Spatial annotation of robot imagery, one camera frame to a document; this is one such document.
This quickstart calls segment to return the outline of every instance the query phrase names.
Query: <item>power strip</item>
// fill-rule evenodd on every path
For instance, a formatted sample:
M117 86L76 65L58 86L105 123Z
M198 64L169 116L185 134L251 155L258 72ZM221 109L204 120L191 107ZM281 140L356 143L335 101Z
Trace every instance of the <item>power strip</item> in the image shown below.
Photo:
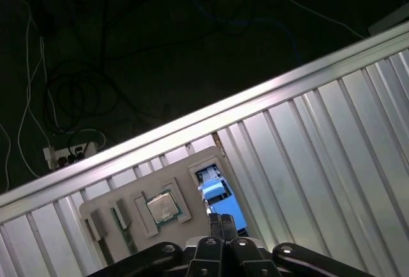
M71 146L70 150L73 154L71 154L68 147L59 150L55 150L54 147L43 148L44 158L49 165L49 169L57 170L95 155L96 143L90 141L89 143Z

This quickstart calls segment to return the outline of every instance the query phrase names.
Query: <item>cpu processor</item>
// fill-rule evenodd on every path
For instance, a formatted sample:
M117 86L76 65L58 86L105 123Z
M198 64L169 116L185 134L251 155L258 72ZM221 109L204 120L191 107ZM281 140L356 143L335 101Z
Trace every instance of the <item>cpu processor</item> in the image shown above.
M166 223L181 213L170 191L163 192L148 200L146 205L157 225Z

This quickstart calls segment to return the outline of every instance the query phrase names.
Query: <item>blue cable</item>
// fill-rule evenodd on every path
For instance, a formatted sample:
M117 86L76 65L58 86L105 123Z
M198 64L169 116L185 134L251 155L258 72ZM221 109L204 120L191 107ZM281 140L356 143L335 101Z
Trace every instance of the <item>blue cable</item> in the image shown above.
M226 19L222 19L222 18L216 18L213 15L209 14L204 8L203 6L201 6L197 0L192 0L193 4L196 6L196 8L202 13L202 15L204 15L206 18L212 19L214 21L217 22L222 22L222 23L227 23L227 24L232 24L234 26L247 26L251 20L240 20L240 19L236 19L236 20L226 20ZM271 19L271 18L256 18L254 19L254 22L273 22L275 25L279 26L281 29L283 29L286 34L287 37L289 38L290 42L291 42L291 46L293 47L295 56L297 57L297 61L299 65L302 65L302 60L301 60L301 55L298 51L297 48L297 44L295 42L295 39L293 37L293 35L291 34L291 32L289 31L289 29L282 24L281 22Z

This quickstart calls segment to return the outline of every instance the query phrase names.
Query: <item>corrugated metal panel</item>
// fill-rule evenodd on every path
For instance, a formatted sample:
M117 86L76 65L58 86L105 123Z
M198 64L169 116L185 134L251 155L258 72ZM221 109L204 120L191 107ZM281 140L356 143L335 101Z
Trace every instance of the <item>corrugated metal panel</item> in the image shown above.
M408 122L398 116L408 77L382 60L219 131L269 248L294 241L375 276L409 276Z
M0 196L0 276L102 268L79 206L214 145L267 248L409 276L407 47L409 24Z

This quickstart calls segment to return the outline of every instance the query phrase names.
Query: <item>screw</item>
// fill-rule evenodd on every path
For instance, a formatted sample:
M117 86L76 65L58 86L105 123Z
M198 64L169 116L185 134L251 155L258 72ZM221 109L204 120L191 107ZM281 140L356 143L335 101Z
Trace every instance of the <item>screw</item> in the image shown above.
M237 243L238 243L239 245L241 245L241 246L245 246L248 242L247 242L247 240L245 240L245 239L240 239L240 240L237 240Z
M283 246L280 249L285 253L291 253L293 251L293 248L291 248L289 246Z
M207 245L214 245L214 244L216 244L216 241L215 241L214 239L208 239L208 240L206 241L206 244L207 244Z
M176 248L173 245L166 245L165 247L162 248L163 251L166 253L172 253L176 250Z

